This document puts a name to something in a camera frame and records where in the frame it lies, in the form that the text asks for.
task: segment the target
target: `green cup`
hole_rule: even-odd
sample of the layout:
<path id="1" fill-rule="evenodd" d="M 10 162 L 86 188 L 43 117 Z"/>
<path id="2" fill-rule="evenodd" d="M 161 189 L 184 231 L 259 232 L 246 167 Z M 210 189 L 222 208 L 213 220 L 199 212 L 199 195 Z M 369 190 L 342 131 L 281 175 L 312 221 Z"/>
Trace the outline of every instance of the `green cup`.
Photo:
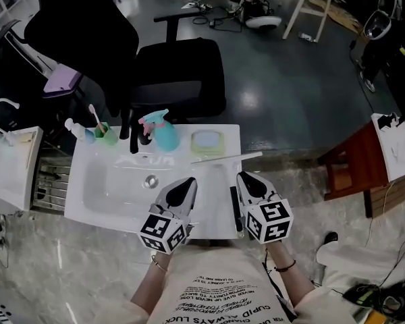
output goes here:
<path id="1" fill-rule="evenodd" d="M 107 122 L 101 122 L 101 124 L 105 130 L 105 134 L 102 133 L 99 125 L 97 125 L 94 129 L 94 137 L 96 137 L 97 140 L 104 142 L 106 145 L 116 145 L 119 140 L 117 134 L 115 134 Z"/>

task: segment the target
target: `white bottle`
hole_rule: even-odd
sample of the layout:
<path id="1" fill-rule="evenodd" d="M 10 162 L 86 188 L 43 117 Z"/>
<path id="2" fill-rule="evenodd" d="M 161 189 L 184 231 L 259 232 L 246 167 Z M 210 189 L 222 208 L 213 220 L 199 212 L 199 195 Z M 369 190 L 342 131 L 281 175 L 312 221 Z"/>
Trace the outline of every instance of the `white bottle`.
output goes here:
<path id="1" fill-rule="evenodd" d="M 87 130 L 78 122 L 74 123 L 73 119 L 69 118 L 65 121 L 65 127 L 81 142 L 92 144 L 96 141 L 95 134 Z"/>

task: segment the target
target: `fiducial marker cube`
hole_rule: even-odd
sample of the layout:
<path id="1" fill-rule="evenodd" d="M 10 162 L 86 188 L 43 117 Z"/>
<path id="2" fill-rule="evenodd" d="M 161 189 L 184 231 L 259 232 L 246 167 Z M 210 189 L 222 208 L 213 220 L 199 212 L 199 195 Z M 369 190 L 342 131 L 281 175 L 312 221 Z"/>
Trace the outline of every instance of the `fiducial marker cube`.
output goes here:
<path id="1" fill-rule="evenodd" d="M 244 207 L 246 229 L 261 244 L 281 240 L 290 235 L 294 215 L 288 200 Z"/>
<path id="2" fill-rule="evenodd" d="M 181 219 L 151 213 L 138 233 L 148 248 L 171 254 L 186 238 L 186 227 Z"/>

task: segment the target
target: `bracelet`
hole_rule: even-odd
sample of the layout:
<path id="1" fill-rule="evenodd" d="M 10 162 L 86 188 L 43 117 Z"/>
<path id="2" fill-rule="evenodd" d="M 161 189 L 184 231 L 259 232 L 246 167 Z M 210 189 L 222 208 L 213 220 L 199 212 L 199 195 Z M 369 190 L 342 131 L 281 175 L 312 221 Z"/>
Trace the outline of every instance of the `bracelet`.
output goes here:
<path id="1" fill-rule="evenodd" d="M 153 256 L 151 256 L 151 260 L 154 262 L 154 264 L 156 264 L 156 266 L 158 267 L 158 268 L 160 268 L 160 270 L 162 270 L 164 273 L 166 273 L 167 271 L 164 269 L 164 268 L 162 268 L 162 266 L 160 266 L 160 264 L 156 261 L 156 259 L 155 259 L 155 256 L 153 255 Z"/>
<path id="2" fill-rule="evenodd" d="M 284 267 L 282 269 L 278 269 L 276 267 L 275 271 L 277 271 L 278 273 L 284 273 L 285 271 L 288 271 L 290 268 L 292 268 L 295 264 L 296 264 L 296 260 L 294 259 L 294 262 L 289 267 Z"/>

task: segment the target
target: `blue spray bottle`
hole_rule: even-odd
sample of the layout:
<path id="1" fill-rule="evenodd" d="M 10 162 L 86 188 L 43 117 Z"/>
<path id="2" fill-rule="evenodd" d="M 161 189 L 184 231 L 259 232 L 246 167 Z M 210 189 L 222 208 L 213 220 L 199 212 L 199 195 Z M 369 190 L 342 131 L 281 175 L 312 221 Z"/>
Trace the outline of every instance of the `blue spray bottle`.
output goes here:
<path id="1" fill-rule="evenodd" d="M 162 111 L 155 111 L 147 114 L 138 120 L 140 124 L 144 125 L 144 134 L 149 130 L 146 126 L 153 124 L 153 138 L 156 144 L 163 151 L 172 151 L 177 148 L 180 143 L 177 130 L 168 121 L 163 119 L 163 116 L 168 113 L 168 109 Z"/>

